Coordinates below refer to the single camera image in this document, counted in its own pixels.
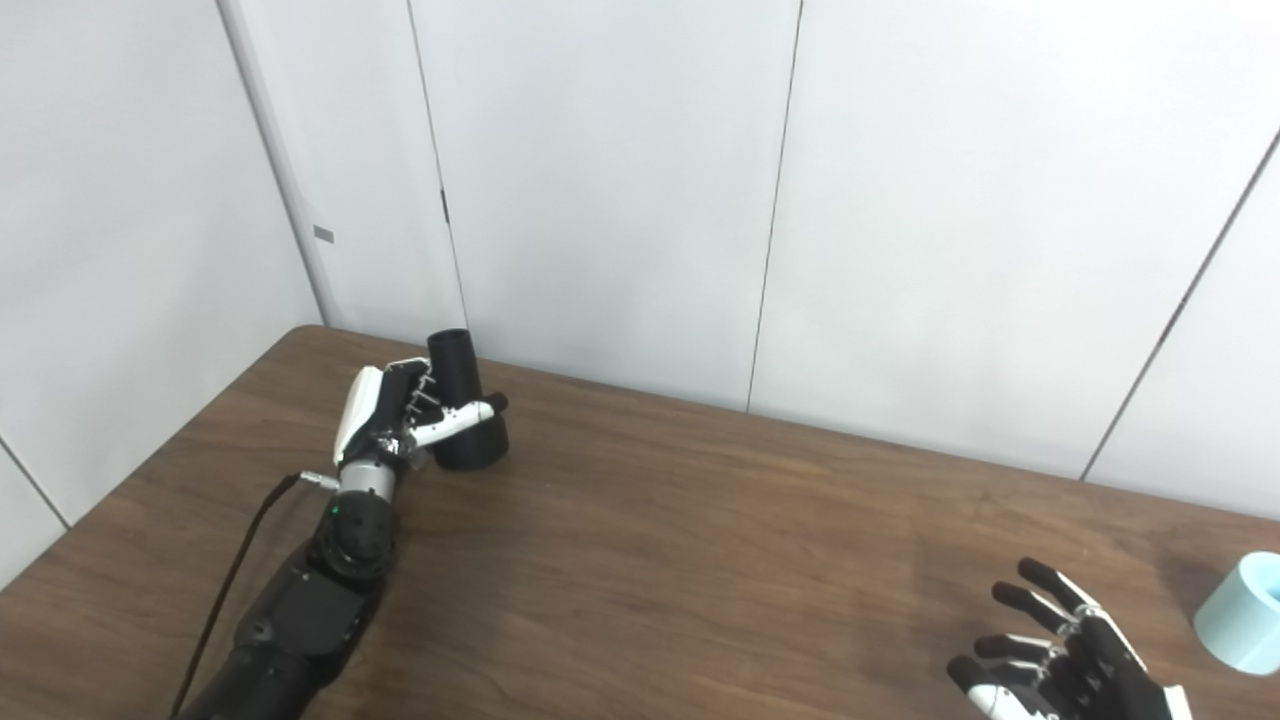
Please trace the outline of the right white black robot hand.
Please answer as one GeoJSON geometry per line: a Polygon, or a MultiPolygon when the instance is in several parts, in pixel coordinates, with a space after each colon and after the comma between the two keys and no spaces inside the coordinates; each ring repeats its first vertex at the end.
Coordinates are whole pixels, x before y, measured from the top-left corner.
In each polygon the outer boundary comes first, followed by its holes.
{"type": "Polygon", "coordinates": [[[1185,689],[1165,685],[1111,614],[1073,579],[1036,559],[1018,562],[1027,585],[991,594],[1047,630],[1048,639],[993,634],[946,665],[950,680],[987,719],[1190,719],[1185,689]]]}

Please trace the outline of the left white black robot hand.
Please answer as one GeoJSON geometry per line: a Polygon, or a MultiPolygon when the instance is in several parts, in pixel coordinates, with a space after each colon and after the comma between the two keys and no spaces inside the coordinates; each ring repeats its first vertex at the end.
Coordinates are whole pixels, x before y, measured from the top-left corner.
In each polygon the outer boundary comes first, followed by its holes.
{"type": "Polygon", "coordinates": [[[503,393],[465,389],[445,397],[429,357],[408,357],[357,373],[340,415],[333,464],[358,459],[421,466],[431,459],[448,471],[476,471],[507,454],[503,393]]]}

